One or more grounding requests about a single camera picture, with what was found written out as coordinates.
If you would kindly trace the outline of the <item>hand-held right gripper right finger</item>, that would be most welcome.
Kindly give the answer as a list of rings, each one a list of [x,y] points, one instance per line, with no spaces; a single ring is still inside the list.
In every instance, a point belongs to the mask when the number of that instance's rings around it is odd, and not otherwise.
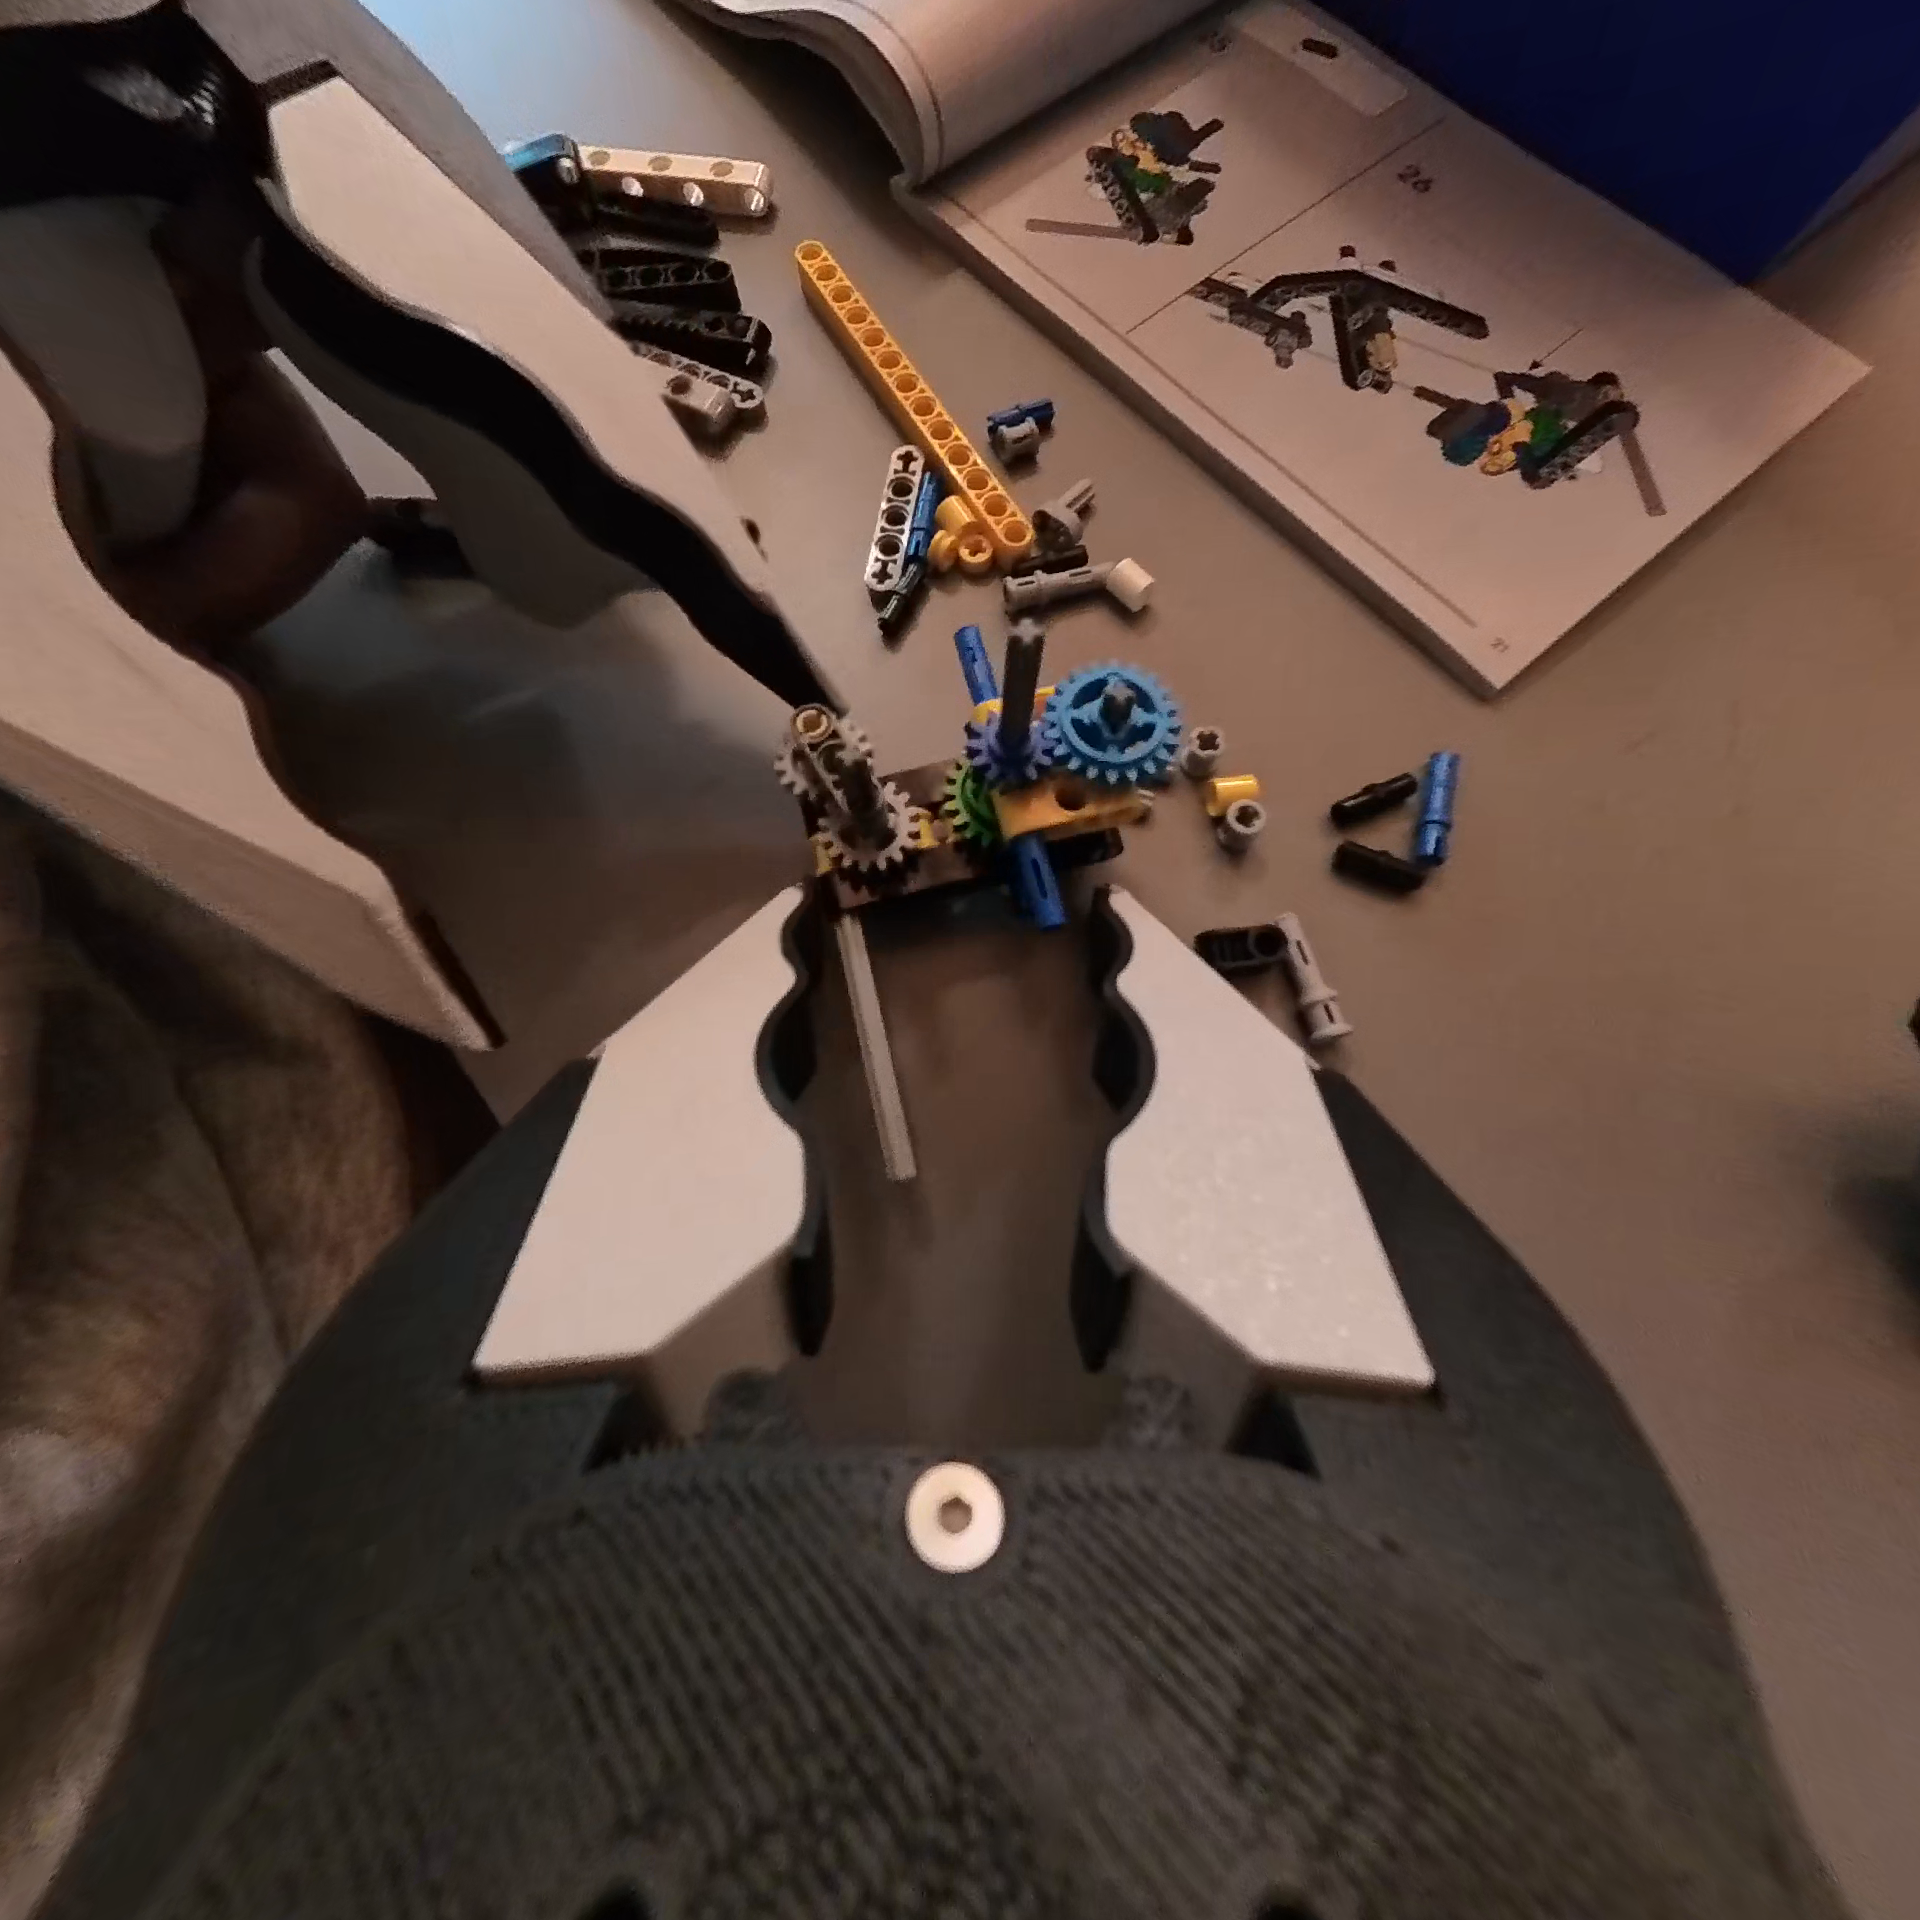
[[[1136,891],[1091,891],[1085,1175],[1068,1334],[1080,1366],[1176,1383],[1204,1440],[1283,1396],[1423,1398],[1413,1324],[1310,1051]]]

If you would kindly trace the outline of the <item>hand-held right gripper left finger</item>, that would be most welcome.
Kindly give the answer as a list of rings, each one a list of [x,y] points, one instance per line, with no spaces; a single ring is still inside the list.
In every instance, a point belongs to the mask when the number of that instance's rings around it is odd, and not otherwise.
[[[805,1072],[779,1058],[809,991],[805,910],[805,886],[779,887],[594,1047],[477,1383],[615,1383],[658,1430],[701,1430],[724,1379],[805,1351],[791,1270],[826,1215]]]

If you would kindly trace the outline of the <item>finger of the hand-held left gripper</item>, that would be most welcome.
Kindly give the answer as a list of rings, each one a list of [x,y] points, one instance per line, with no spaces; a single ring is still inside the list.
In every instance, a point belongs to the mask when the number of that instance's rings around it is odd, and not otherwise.
[[[97,583],[54,489],[54,425],[0,374],[6,788],[356,1007],[449,1047],[502,1037],[385,871],[311,823],[239,695]]]
[[[663,369],[454,92],[365,4],[196,4],[264,130],[275,342],[434,484],[473,573],[578,630],[658,587],[779,702],[837,702]]]

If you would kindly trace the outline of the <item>colourful lego gear assembly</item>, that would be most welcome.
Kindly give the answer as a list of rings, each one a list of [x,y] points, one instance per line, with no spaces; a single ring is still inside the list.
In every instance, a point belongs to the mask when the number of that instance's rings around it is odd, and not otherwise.
[[[885,772],[872,732],[821,702],[791,708],[772,772],[791,798],[834,931],[885,1177],[919,1158],[882,1013],[868,920],[932,898],[1004,891],[1036,931],[1062,931],[1067,875],[1120,856],[1184,756],[1184,702],[1147,666],[1044,673],[1044,624],[1021,616],[991,648],[957,630],[968,695],[948,758]]]

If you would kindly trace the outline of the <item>long black lego beam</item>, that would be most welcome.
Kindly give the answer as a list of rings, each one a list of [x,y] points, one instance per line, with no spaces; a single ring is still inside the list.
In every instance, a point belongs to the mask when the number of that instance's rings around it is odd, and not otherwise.
[[[629,244],[620,234],[575,234],[565,247],[606,303],[744,312],[736,265],[723,255]]]

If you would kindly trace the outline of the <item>long yellow lego beam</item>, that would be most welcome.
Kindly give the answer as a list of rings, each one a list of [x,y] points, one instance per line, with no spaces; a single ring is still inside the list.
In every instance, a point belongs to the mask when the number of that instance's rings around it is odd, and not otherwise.
[[[1007,472],[991,453],[980,453],[980,445],[974,445],[974,437],[948,409],[929,374],[912,361],[900,338],[882,321],[876,304],[846,276],[834,250],[821,237],[801,237],[791,258],[801,293],[826,338],[843,352],[882,409],[900,427],[908,445],[916,445],[945,477],[948,494],[960,503],[965,524],[991,540],[992,566],[1009,571],[1016,563],[1032,556],[1036,528],[1021,513]]]

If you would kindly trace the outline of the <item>short grey lego beam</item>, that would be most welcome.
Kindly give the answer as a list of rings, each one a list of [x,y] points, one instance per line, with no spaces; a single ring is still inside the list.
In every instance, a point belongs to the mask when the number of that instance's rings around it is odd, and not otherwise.
[[[866,556],[866,591],[872,602],[891,599],[908,580],[922,484],[929,453],[919,445],[899,445],[891,453],[872,544]]]

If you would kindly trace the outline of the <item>white-tipped grey lego connector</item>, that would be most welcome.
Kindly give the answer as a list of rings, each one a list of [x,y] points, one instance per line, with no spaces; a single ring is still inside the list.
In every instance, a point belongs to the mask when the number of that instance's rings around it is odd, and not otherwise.
[[[1036,566],[1007,573],[1004,606],[1007,616],[1044,612],[1068,599],[1107,594],[1120,612],[1147,612],[1157,580],[1136,563],[1080,563],[1080,566]]]

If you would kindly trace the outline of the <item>lego instruction booklet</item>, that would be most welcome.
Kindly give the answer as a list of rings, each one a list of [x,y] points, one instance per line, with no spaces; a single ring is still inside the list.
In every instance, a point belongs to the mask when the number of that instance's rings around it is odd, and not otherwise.
[[[900,206],[1500,693],[1867,364],[1317,4],[692,4],[826,60]]]

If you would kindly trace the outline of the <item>person's left hand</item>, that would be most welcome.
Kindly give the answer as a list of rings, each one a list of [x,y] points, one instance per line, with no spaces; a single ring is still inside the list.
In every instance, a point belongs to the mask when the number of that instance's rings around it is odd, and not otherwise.
[[[227,656],[362,540],[368,494],[270,352],[207,378],[207,461],[191,521],[148,544],[83,535],[90,571],[159,643]]]

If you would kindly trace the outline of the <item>black connector with grey pin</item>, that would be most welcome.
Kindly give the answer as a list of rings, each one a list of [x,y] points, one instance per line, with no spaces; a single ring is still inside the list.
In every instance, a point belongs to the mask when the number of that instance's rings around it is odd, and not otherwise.
[[[1295,1013],[1310,1047],[1332,1047],[1356,1037],[1332,980],[1310,937],[1300,912],[1273,912],[1272,920],[1213,925],[1189,937],[1196,957],[1229,976],[1283,972],[1295,995]]]

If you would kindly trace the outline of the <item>blue plastic bin white box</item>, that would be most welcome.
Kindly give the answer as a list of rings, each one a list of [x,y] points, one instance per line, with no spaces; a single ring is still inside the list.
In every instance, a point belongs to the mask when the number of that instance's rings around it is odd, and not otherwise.
[[[1758,280],[1920,138],[1911,0],[1332,0],[1450,106]]]

